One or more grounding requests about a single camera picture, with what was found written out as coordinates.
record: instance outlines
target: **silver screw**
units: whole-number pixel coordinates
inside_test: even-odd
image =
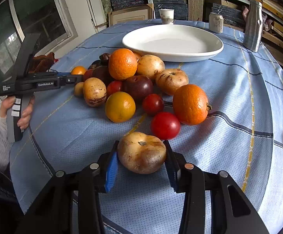
[[[185,168],[188,170],[192,170],[194,168],[194,165],[192,163],[186,163]]]
[[[227,178],[227,177],[228,177],[228,173],[225,172],[225,171],[220,171],[219,174],[220,174],[220,176],[223,177],[223,178]]]
[[[56,172],[56,177],[58,177],[58,178],[60,178],[60,177],[62,177],[62,176],[64,176],[64,172],[63,171],[58,171],[58,172]]]
[[[92,163],[89,167],[90,167],[92,170],[96,170],[96,169],[98,169],[99,164],[97,164],[97,163]]]

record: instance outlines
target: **table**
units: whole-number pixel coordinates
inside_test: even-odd
[[[128,32],[160,23],[160,19],[151,19],[107,28],[53,68],[68,72],[77,65],[88,67],[102,53],[122,47]],[[177,20],[175,24],[208,30],[203,22]],[[203,123],[183,125],[170,144],[203,171],[228,171],[245,190],[270,234],[278,233],[283,226],[283,70],[262,44],[258,53],[244,48],[243,33],[224,27],[216,35],[224,49],[215,57],[165,62],[166,68],[181,67],[189,83],[206,92],[213,107]],[[139,106],[129,121],[112,123],[103,107],[89,108],[83,99],[73,96],[69,86],[35,96],[30,127],[10,154],[11,176],[24,212],[56,171],[72,173],[97,161],[143,114]],[[147,117],[137,131],[151,134],[150,121]],[[139,175],[119,165],[113,189],[100,198],[106,233],[178,233],[184,194],[174,193],[164,166],[156,173]],[[210,233],[210,216],[210,195],[206,194],[205,233]]]

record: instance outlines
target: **person's arm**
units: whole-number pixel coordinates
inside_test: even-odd
[[[15,97],[8,97],[4,99],[0,105],[0,170],[4,171],[9,163],[9,153],[12,144],[7,141],[7,123],[6,113],[9,108],[13,106]],[[26,129],[31,119],[33,111],[34,97],[30,100],[28,107],[22,112],[21,119],[17,125],[21,129]]]

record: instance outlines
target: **paper cup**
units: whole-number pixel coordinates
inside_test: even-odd
[[[174,20],[174,10],[165,9],[159,10],[160,17],[162,20],[162,24],[164,25],[172,25]]]

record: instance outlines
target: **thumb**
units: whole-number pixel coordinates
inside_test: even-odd
[[[7,97],[2,101],[0,108],[0,117],[5,118],[7,114],[7,110],[11,108],[16,100],[15,96]]]

